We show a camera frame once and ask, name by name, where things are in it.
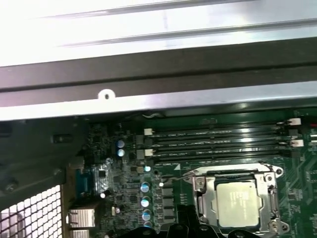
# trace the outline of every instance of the blue capacitor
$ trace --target blue capacitor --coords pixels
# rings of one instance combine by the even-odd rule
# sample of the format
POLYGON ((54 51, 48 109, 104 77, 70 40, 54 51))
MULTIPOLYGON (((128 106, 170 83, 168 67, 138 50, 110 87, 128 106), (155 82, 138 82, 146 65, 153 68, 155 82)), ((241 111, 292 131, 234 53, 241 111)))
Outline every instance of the blue capacitor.
POLYGON ((149 197, 143 197, 141 200, 141 206, 142 207, 148 207, 150 205, 150 198, 149 197))
POLYGON ((152 222, 144 222, 143 226, 152 228, 153 224, 152 222))
POLYGON ((122 149, 119 149, 119 150, 117 151, 117 155, 118 155, 119 157, 123 157, 124 154, 125 154, 125 151, 122 150, 122 149))
POLYGON ((123 141, 123 140, 119 140, 119 141, 117 141, 117 147, 118 147, 118 148, 123 148, 123 147, 124 147, 124 145, 125 145, 125 143, 124 143, 124 141, 123 141))
POLYGON ((142 219, 143 221, 149 221, 151 219, 151 211, 150 210, 144 210, 142 213, 142 219))
POLYGON ((145 167, 144 167, 144 171, 145 171, 145 172, 151 171, 151 167, 150 167, 150 166, 145 166, 145 167))
POLYGON ((140 187, 141 192, 150 191, 150 184, 148 182, 143 182, 140 187))

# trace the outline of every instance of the mesh grille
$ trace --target mesh grille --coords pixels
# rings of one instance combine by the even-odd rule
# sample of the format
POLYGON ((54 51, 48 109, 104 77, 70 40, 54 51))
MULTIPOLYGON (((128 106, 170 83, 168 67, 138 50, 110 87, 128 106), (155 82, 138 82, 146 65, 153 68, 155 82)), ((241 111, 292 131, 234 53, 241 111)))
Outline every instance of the mesh grille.
POLYGON ((60 186, 0 213, 0 238, 62 238, 60 186))

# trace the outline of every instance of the cpu socket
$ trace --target cpu socket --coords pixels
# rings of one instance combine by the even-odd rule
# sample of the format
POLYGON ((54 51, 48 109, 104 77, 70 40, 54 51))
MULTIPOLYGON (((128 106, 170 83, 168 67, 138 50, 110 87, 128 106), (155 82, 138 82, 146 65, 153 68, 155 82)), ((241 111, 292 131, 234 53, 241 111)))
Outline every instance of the cpu socket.
POLYGON ((264 163, 199 167, 184 174, 193 185, 200 221, 228 235, 243 229, 263 238, 289 231, 280 220, 276 179, 283 169, 264 163))

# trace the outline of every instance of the motherboard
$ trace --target motherboard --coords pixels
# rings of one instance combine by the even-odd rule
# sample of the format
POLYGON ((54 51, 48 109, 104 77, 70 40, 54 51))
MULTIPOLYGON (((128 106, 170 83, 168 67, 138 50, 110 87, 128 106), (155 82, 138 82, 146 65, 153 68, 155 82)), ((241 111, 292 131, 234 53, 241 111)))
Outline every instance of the motherboard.
POLYGON ((164 230, 177 205, 195 205, 224 236, 317 235, 317 109, 91 124, 77 196, 98 196, 96 237, 164 230))

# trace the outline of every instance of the green circuit board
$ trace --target green circuit board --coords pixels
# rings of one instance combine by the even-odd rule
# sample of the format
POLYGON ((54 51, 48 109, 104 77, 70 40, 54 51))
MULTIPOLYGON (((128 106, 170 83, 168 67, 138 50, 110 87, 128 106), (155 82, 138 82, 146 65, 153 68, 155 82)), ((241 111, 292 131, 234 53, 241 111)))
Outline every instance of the green circuit board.
MULTIPOLYGON (((192 185, 184 180, 176 180, 168 184, 171 193, 168 194, 166 199, 168 204, 165 204, 165 207, 168 207, 169 213, 168 216, 163 215, 164 208, 160 206, 162 197, 158 191, 164 177, 181 177, 187 171, 201 166, 248 164, 259 161, 258 157, 253 156, 234 159, 230 156, 219 158, 204 156, 201 160, 190 156, 190 159, 179 160, 183 157, 183 151, 177 154, 172 149, 168 152, 168 155, 173 157, 172 160, 164 159, 162 153, 157 160, 152 160, 139 153, 140 143, 137 136, 143 134, 144 129, 183 133, 186 128, 244 123, 261 125, 302 116, 317 116, 317 109, 138 119, 92 125, 90 148, 94 160, 103 163, 105 158, 112 158, 109 187, 114 190, 114 195, 112 200, 106 201, 108 211, 103 218, 101 232, 115 230, 117 234, 121 234, 142 225, 158 229, 163 223, 173 222, 177 204, 194 203, 193 189, 192 185), (124 142, 123 147, 117 147, 119 140, 124 142), (124 155, 118 156, 118 150, 121 150, 121 153, 123 151, 124 155), (145 183, 149 185, 149 191, 142 191, 145 183), (149 201, 146 207, 141 205, 145 197, 149 201), (118 214, 111 212, 114 206, 118 207, 120 204, 124 204, 124 210, 118 214), (145 210, 147 215, 150 215, 146 218, 143 216, 145 210)), ((282 235, 285 238, 310 238, 317 235, 317 143, 312 142, 311 134, 317 134, 317 129, 310 128, 305 133, 298 134, 304 146, 296 148, 294 153, 293 149, 287 149, 287 156, 285 154, 273 154, 267 158, 262 156, 264 158, 262 161, 284 169, 283 176, 277 179, 277 185, 281 219, 290 226, 290 231, 282 235)))

